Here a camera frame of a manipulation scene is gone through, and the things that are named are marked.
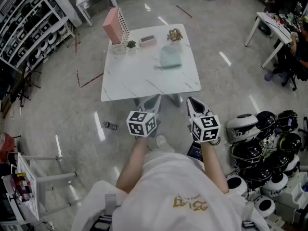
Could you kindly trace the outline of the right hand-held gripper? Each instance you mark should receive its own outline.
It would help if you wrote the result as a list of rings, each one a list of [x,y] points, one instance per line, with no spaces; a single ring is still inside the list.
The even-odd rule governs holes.
[[[206,102],[195,97],[188,97],[187,110],[190,117],[189,130],[194,141],[213,143],[218,140],[220,121]]]

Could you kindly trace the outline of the mint green towel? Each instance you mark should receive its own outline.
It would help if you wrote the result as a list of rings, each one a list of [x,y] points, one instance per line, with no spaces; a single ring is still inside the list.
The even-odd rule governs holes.
[[[182,66],[179,50],[173,45],[165,45],[160,53],[160,65],[155,65],[154,69],[173,69]]]

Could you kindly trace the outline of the person's right forearm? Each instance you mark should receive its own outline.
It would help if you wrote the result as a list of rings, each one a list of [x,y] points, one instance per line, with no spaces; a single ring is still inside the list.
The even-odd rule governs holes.
[[[201,143],[205,175],[224,193],[229,192],[224,172],[220,166],[215,148],[208,142]]]

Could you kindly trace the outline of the person's left forearm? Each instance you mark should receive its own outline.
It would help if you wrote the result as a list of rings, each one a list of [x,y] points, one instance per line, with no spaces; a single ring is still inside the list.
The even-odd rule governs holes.
[[[145,155],[148,152],[148,138],[138,137],[131,149],[128,160],[126,161],[119,178],[116,183],[116,187],[125,193],[129,194],[142,175],[142,165]]]

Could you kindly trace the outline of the person's white shoe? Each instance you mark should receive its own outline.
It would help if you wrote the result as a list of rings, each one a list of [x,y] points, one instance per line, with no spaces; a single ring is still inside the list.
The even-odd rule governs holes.
[[[163,135],[156,136],[157,148],[155,152],[160,153],[175,153],[175,150],[168,144],[167,139]]]

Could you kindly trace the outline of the black waist-worn device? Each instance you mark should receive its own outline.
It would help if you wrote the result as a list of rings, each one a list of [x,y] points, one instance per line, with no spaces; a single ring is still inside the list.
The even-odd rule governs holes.
[[[188,152],[187,152],[187,156],[203,162],[201,145],[199,143],[193,141],[189,150],[188,150]]]

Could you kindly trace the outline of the small green succulent pot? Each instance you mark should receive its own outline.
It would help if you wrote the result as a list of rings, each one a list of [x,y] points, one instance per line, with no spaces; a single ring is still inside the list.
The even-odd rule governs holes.
[[[132,55],[136,53],[136,42],[133,40],[130,40],[127,42],[127,49],[128,54]]]

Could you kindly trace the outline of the pink digital clock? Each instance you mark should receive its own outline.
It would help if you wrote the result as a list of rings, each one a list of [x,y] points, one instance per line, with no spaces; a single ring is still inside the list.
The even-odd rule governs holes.
[[[143,37],[139,40],[140,47],[152,46],[157,43],[157,38],[154,35]]]

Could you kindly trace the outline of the orange flower pot plant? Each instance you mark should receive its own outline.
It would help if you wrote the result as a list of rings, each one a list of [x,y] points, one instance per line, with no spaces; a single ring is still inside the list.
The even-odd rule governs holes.
[[[178,28],[170,30],[167,34],[167,41],[169,41],[171,45],[180,44],[182,39],[182,32]]]

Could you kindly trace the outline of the white perforated file holder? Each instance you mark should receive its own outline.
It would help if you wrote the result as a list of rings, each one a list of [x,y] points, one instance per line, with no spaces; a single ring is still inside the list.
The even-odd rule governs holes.
[[[122,55],[122,54],[126,54],[127,49],[128,49],[127,44],[129,40],[129,29],[126,24],[121,8],[118,9],[117,16],[118,16],[118,20],[119,20],[119,23],[122,29],[122,39],[119,44],[112,44],[112,48],[113,48],[114,54]]]

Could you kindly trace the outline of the pink file box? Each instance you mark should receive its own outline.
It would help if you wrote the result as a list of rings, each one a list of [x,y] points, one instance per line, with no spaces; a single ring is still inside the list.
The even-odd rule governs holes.
[[[103,23],[103,28],[114,45],[120,44],[123,36],[118,10],[118,8],[112,8]]]

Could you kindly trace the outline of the person's white t-shirt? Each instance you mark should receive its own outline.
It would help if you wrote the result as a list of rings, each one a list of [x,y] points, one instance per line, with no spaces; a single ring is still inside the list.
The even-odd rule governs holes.
[[[270,231],[243,197],[222,193],[200,162],[177,153],[147,154],[142,176],[129,194],[106,181],[96,182],[72,231],[90,231],[106,208],[111,208],[112,231],[244,231],[246,220]]]

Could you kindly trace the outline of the white desk with clutter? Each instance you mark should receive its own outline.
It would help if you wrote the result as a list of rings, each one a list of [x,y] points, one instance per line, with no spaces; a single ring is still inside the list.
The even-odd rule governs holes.
[[[284,46],[284,45],[289,45],[292,40],[291,40],[291,33],[288,32],[288,30],[286,28],[284,28],[283,24],[280,24],[278,22],[276,22],[274,19],[272,19],[270,17],[269,13],[263,13],[263,12],[257,12],[257,19],[250,31],[250,34],[248,35],[244,46],[248,46],[248,44],[250,43],[251,38],[253,37],[259,23],[262,21],[263,23],[266,24],[266,26],[268,26],[271,30],[271,33],[273,35],[276,35],[278,37],[278,39],[280,40],[279,45],[275,48],[275,50],[272,52],[272,54],[266,59],[266,61],[261,65],[261,67],[264,69],[267,64],[273,59],[274,56],[277,55],[277,53],[280,51],[280,49]]]

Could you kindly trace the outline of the white plastic drawer unit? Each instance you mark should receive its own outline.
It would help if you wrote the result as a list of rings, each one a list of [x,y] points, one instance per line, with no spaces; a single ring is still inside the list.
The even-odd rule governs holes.
[[[276,215],[283,221],[308,231],[308,173],[298,172],[289,179],[279,196],[273,198]]]

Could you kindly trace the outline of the white shelf rack with helmets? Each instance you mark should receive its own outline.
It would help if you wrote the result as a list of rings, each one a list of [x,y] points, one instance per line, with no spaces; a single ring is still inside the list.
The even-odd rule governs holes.
[[[0,63],[31,71],[73,31],[57,0],[0,0]]]

